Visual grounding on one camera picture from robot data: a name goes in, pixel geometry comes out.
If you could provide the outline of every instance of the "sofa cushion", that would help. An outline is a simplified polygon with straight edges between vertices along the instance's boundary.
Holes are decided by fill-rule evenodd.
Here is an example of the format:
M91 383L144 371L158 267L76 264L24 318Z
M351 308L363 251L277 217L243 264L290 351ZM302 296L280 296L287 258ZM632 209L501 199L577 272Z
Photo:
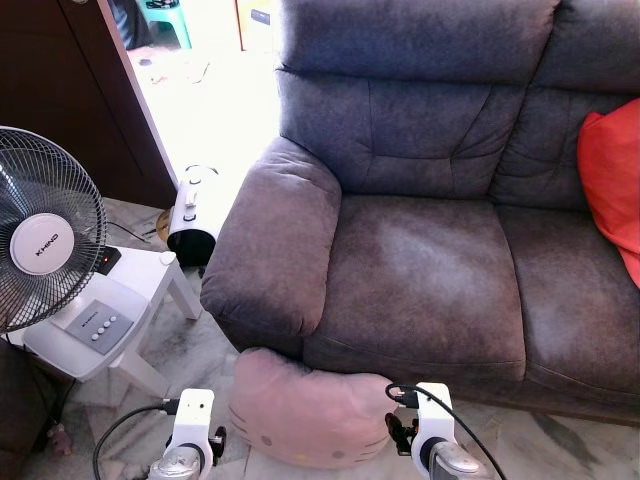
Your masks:
M562 0L534 84L640 94L640 2Z
M487 194L525 90L289 71L277 78L282 135L321 158L344 190L438 198Z
M527 376L561 392L640 405L640 291L581 212L498 207L514 258Z
M524 83L559 0L283 0L281 61L298 71Z
M326 354L347 350L348 359ZM520 301L493 207L343 197L326 304L303 358L394 380L409 372L430 381L521 379Z
M529 89L491 183L493 200L587 211L576 164L580 127L590 112L609 113L633 98Z

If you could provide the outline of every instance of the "fan grille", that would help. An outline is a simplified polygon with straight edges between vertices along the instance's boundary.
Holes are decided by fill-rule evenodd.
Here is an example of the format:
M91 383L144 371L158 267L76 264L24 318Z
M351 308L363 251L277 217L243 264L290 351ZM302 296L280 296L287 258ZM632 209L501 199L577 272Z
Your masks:
M11 237L32 215L53 213L73 229L70 258L48 275L20 270ZM106 215L98 189L56 144L24 130L0 128L0 333L50 317L84 288L102 258Z

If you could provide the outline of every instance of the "electric fan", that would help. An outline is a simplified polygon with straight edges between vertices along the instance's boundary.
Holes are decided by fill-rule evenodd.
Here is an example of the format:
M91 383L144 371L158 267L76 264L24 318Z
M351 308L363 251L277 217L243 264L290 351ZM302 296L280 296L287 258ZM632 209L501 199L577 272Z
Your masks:
M28 327L24 344L81 381L116 358L149 308L94 273L105 241L102 199L80 164L0 127L0 333Z

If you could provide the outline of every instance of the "black cable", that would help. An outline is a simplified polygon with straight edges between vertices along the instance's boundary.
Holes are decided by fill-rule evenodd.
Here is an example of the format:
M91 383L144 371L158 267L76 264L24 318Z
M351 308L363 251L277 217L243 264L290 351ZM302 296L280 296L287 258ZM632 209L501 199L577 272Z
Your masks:
M22 348L20 348L19 346L17 346L16 344L14 344L14 343L11 341L11 338L9 338L9 334L8 334L8 333L5 333L5 334L4 334L4 339L7 341L7 343L9 344L9 346L10 346L11 348L13 348L14 350L17 350L17 351L19 351L19 352L23 352L23 353L28 353L28 354L33 355L33 356L36 356L36 357L38 356L35 352L30 352L29 350L27 350L27 349L26 349L26 347L24 347L24 345L23 345L23 347L22 347Z
M109 438L109 435L111 435L116 428L118 428L120 425L122 425L125 421L127 421L134 415L137 415L142 412L148 412L151 410L164 410L164 404L147 405L146 407L136 408L135 410L132 410L131 412L127 413L124 417L121 417L118 420L116 420L115 423L111 425L106 432L104 432L104 435L102 435L102 437L100 438L100 441L98 441L96 448L93 449L92 463L93 463L93 476L95 477L95 480L101 480L100 468L98 465L98 458L100 457L100 449L102 448L102 445L104 444L104 442L107 441L107 438Z
M146 238L142 238L142 237L141 237L141 236L139 236L138 234L133 233L131 230L129 230L128 228L123 227L122 225L118 225L118 224L117 224L117 223L115 223L115 222L107 222L107 224L108 224L108 225L113 225L114 227L118 227L119 229L124 230L124 231L125 231L125 232L127 232L129 235L131 235L131 236L132 236L132 237L134 237L134 238L137 238L137 239L138 239L138 240L140 240L141 242L144 242L144 243L151 243L151 242L149 242L149 240L147 240Z
M62 414L64 413L64 407L67 404L67 400L69 399L69 394L71 393L71 390L73 390L73 387L75 387L75 385L76 385L76 379L74 378L73 381L71 382L71 385L69 385L69 388L67 388L67 391L64 393L64 396L62 397L62 402L60 402L60 408L58 409L55 416L53 417L56 423L60 423L62 421Z
M429 400L433 400L438 405L440 405L449 415L451 415L453 417L453 419L456 422L458 422L460 424L460 426L464 429L465 432L467 432L469 434L469 436L473 439L473 441L478 444L478 446L480 447L480 450L482 450L482 452L487 456L487 458L491 462L491 465L493 465L493 468L496 469L496 472L498 473L498 476L502 480L507 480L507 477L505 477L504 473L502 472L502 469L500 468L500 465L498 465L498 462L496 462L496 460L493 458L493 455L491 455L491 453L489 453L489 450L487 450L487 448L480 441L480 439L476 436L476 434L473 433L469 427L467 427L467 424L464 423L462 421L462 419L458 415L456 415L453 412L453 410L451 410L446 403L444 403L442 400L440 400L434 394L432 394L430 392L427 392L423 388L420 388L420 387L418 387L416 385L405 385L405 384L402 384L402 383L392 383L390 385L387 385L387 388L385 388L385 393L387 394L387 397L389 397L394 402L402 403L402 397L401 396L395 396L395 395L391 394L391 390L394 389L394 388L400 388L400 389L404 389L404 390L410 390L410 391L422 393Z

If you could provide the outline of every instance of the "green stool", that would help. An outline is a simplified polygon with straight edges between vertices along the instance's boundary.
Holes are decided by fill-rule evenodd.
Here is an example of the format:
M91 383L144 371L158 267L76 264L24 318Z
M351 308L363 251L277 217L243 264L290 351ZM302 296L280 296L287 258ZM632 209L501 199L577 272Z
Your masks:
M189 32L184 23L184 14L180 5L171 8L149 8L146 0L137 0L144 21L147 22L149 29L152 23L169 23L176 32L178 42L181 48L191 48L189 40Z

